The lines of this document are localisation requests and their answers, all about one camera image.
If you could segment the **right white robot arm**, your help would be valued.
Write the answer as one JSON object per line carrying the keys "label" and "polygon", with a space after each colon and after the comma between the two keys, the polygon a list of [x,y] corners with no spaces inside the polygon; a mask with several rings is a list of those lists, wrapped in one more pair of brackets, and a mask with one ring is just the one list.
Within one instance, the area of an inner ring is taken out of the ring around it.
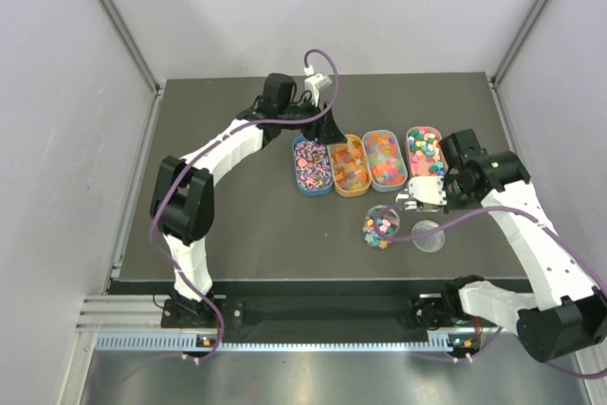
{"label": "right white robot arm", "polygon": [[532,290],[517,293],[479,276],[460,277],[442,293],[445,318],[462,325],[478,317],[501,326],[538,362],[602,343],[606,294],[565,249],[519,157],[511,151],[490,155],[471,129],[443,138],[440,148],[448,165],[447,210],[463,210],[467,218],[488,214]]}

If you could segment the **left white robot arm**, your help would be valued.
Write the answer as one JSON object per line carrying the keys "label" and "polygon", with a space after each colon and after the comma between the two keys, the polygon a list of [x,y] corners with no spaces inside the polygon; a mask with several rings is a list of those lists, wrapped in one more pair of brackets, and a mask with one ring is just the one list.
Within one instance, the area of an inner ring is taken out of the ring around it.
{"label": "left white robot arm", "polygon": [[209,323],[215,312],[208,296],[212,277],[205,246],[215,215],[215,185],[284,130],[298,130],[323,145],[343,142],[333,104],[320,101],[324,89],[338,86],[338,76],[311,72],[298,95],[292,77],[271,73],[261,94],[222,133],[192,153],[161,161],[150,208],[150,234],[161,234],[167,244],[162,253],[174,268],[172,298],[182,304],[182,314],[192,324]]}

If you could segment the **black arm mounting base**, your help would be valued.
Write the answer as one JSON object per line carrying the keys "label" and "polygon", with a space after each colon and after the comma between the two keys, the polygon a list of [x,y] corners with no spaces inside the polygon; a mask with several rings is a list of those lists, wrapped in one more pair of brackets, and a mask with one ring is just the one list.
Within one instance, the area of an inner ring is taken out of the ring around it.
{"label": "black arm mounting base", "polygon": [[165,301],[161,325],[177,328],[209,327],[216,322],[229,331],[258,327],[262,323],[302,327],[322,327],[335,322],[348,324],[389,323],[405,329],[437,330],[469,324],[471,317],[450,316],[442,301],[429,298],[408,299],[397,295],[302,295],[209,297],[186,303],[181,298]]}

